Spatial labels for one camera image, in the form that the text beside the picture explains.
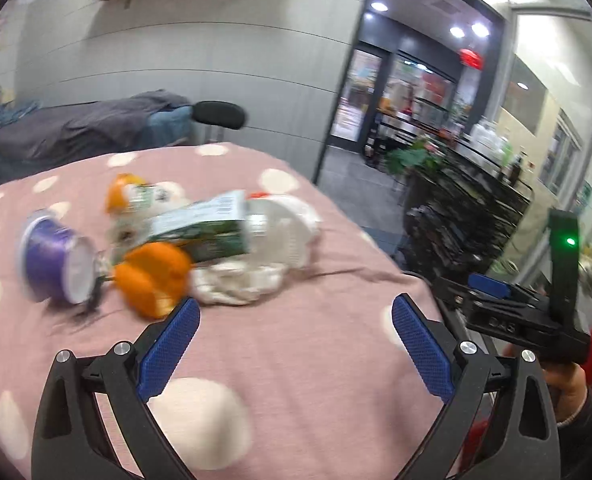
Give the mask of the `right hand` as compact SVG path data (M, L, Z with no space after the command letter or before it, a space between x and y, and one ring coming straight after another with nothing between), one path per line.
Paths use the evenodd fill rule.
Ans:
M584 369L577 363L540 362L559 427L569 425L586 404L589 389Z

